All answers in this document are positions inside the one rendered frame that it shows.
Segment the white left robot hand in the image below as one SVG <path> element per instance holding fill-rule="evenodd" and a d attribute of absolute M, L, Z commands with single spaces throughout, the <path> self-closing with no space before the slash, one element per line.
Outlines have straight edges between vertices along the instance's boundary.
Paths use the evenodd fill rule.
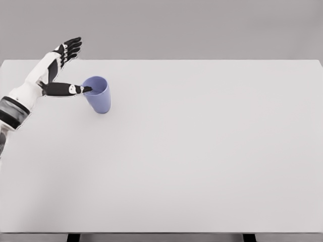
<path fill-rule="evenodd" d="M 67 63 L 78 58 L 81 50 L 82 38 L 69 39 L 54 50 L 45 54 L 25 81 L 40 88 L 41 94 L 53 97 L 68 97 L 92 92 L 90 86 L 80 86 L 70 83 L 55 82 L 55 79 L 66 67 Z"/>

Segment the blue plastic cup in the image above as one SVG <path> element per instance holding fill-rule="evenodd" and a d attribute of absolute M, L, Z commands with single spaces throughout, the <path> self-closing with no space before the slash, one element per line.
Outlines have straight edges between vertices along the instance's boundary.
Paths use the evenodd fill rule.
<path fill-rule="evenodd" d="M 95 112 L 104 114 L 111 108 L 111 92 L 107 80 L 101 76 L 93 76 L 86 79 L 82 86 L 92 88 L 92 91 L 84 92 L 84 96 Z"/>

